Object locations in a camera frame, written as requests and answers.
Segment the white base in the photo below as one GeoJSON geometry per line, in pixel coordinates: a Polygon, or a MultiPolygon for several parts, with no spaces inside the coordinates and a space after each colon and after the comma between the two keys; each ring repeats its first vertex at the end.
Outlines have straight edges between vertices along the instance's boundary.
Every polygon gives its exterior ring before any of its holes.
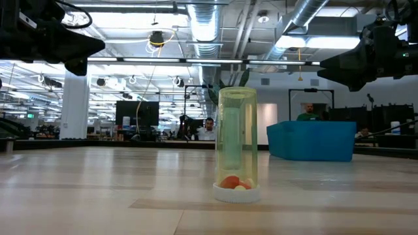
{"type": "Polygon", "coordinates": [[[214,183],[214,196],[216,200],[228,203],[252,203],[260,200],[260,185],[255,189],[234,190],[218,187],[214,183]]]}

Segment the glass tube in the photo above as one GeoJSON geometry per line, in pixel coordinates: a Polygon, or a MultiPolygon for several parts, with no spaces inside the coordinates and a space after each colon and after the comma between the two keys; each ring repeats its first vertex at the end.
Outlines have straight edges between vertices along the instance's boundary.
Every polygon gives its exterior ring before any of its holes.
{"type": "Polygon", "coordinates": [[[224,189],[254,189],[257,173],[257,92],[228,87],[219,92],[216,184],[224,189]]]}

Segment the blue bin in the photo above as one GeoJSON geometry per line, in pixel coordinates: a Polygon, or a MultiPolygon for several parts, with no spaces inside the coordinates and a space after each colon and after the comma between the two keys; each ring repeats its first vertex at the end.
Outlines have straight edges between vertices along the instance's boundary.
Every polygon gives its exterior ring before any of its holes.
{"type": "Polygon", "coordinates": [[[284,121],[267,127],[270,154],[294,161],[342,161],[353,157],[355,122],[284,121]]]}

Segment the column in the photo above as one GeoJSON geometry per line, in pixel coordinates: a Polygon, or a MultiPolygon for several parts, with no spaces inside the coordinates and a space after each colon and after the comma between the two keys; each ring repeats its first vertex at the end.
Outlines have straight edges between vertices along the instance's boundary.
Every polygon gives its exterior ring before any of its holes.
{"type": "Polygon", "coordinates": [[[60,139],[86,138],[91,78],[65,72],[60,139]]]}

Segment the wooden table surface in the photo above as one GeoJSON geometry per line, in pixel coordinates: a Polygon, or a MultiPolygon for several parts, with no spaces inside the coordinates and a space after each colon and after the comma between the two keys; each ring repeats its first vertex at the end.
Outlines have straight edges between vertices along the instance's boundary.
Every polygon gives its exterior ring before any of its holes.
{"type": "Polygon", "coordinates": [[[0,156],[0,234],[418,234],[418,161],[259,152],[262,200],[212,196],[215,151],[65,148],[0,156]]]}

